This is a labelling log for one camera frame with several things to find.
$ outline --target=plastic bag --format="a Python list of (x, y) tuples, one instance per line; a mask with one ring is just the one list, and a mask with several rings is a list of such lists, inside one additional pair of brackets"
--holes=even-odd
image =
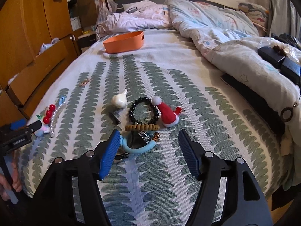
[(117, 3), (115, 3), (112, 0), (108, 0), (108, 5), (109, 5), (109, 9), (107, 9), (105, 3), (103, 3), (101, 0), (99, 1), (99, 4), (98, 4), (99, 12), (98, 12), (97, 20), (96, 20), (96, 27), (100, 23), (106, 21), (106, 18), (108, 17), (108, 15), (116, 12)]
[(258, 48), (262, 48), (265, 46), (269, 46), (271, 48), (273, 48), (274, 46), (279, 46), (281, 49), (283, 49), (283, 51), (286, 53), (286, 56), (292, 60), (293, 62), (301, 65), (300, 61), (301, 61), (301, 51), (298, 50), (297, 48), (282, 43), (278, 40), (276, 40), (275, 38), (271, 38), (271, 37), (263, 37), (262, 40), (260, 40), (259, 44), (258, 44)]
[(48, 48), (50, 48), (51, 46), (53, 46), (54, 44), (56, 44), (59, 41), (59, 38), (54, 38), (51, 43), (49, 44), (42, 44), (39, 55), (44, 52), (45, 50), (47, 50)]

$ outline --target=orange plastic bin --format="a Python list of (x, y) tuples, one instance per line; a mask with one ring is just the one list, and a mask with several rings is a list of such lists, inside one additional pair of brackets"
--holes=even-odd
[(107, 53), (121, 53), (137, 50), (144, 44), (143, 31), (113, 36), (103, 42)]

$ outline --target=wooden wardrobe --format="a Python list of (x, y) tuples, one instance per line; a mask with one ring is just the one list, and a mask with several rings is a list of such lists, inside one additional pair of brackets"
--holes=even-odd
[[(30, 118), (78, 54), (67, 0), (7, 0), (0, 27), (1, 126)], [(41, 45), (56, 37), (60, 41), (39, 55)]]

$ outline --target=santa hat hair clip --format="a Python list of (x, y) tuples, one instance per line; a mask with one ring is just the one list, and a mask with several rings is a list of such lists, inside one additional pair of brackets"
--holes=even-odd
[(161, 112), (161, 121), (165, 127), (173, 127), (179, 122), (179, 114), (182, 112), (182, 108), (177, 107), (173, 111), (167, 104), (162, 102), (160, 97), (153, 97), (151, 100), (153, 106), (157, 106)]

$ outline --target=curtain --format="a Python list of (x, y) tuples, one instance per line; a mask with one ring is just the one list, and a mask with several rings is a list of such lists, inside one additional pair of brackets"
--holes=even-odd
[(271, 0), (269, 35), (290, 34), (301, 41), (301, 18), (290, 0)]

